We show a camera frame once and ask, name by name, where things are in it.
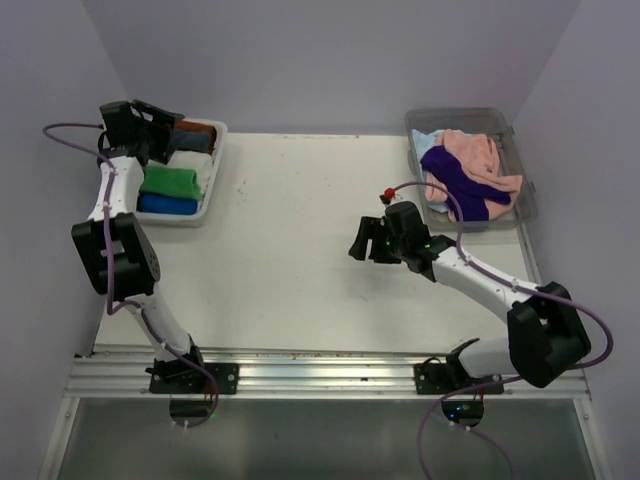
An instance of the gray plastic bin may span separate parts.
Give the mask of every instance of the gray plastic bin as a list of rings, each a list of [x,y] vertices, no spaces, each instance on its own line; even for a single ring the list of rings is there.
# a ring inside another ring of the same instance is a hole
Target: gray plastic bin
[[[520,157],[513,143],[511,128],[502,114],[493,108],[429,108],[411,110],[405,116],[409,134],[409,167],[416,180],[424,180],[420,159],[413,144],[412,130],[431,133],[439,129],[462,130],[467,133],[484,133],[491,137],[498,147],[501,175],[522,175],[522,190],[513,210],[489,222],[465,222],[465,231],[506,230],[536,218],[538,210],[533,198],[531,185],[527,180]],[[424,221],[437,231],[452,231],[458,227],[446,214],[427,208],[424,187],[420,187],[420,203]]]

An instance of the gray floor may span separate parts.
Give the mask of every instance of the gray floor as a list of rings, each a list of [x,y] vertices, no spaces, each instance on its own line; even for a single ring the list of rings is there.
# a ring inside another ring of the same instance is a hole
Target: gray floor
[[[168,401],[83,400],[60,479],[423,478],[416,431],[427,401],[223,400],[209,424],[172,429]],[[573,403],[488,401],[480,427],[513,457],[519,479],[592,479]],[[508,479],[483,440],[430,420],[437,479]]]

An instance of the green towel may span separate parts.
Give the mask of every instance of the green towel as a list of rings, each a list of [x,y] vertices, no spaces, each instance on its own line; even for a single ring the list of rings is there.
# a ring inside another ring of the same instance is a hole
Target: green towel
[[[200,200],[202,193],[196,180],[196,171],[193,169],[147,166],[140,193]]]

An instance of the pink cloth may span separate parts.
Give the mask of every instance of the pink cloth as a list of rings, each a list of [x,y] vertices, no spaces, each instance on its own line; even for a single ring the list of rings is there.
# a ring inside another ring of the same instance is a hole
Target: pink cloth
[[[522,187],[522,175],[498,176],[500,156],[493,139],[482,134],[468,136],[453,130],[445,130],[436,140],[436,145],[444,145],[447,152],[458,159],[462,171],[471,180],[509,193],[511,197],[509,205],[500,205],[491,200],[485,200],[487,210],[489,210],[489,220],[493,220],[513,208]],[[447,188],[430,172],[427,172],[427,182]],[[445,193],[432,187],[425,189],[425,197],[429,202],[444,203],[447,200]],[[449,211],[449,220],[456,221],[452,211]]]

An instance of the white table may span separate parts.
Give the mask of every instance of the white table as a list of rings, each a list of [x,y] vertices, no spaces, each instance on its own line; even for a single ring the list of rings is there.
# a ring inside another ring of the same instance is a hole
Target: white table
[[[448,352],[504,334],[450,288],[347,256],[360,217],[383,214],[378,195],[411,179],[405,137],[230,134],[226,148],[201,228],[145,227],[166,299],[200,347]],[[517,231],[463,243],[527,278]],[[121,311],[105,314],[96,344],[147,340]]]

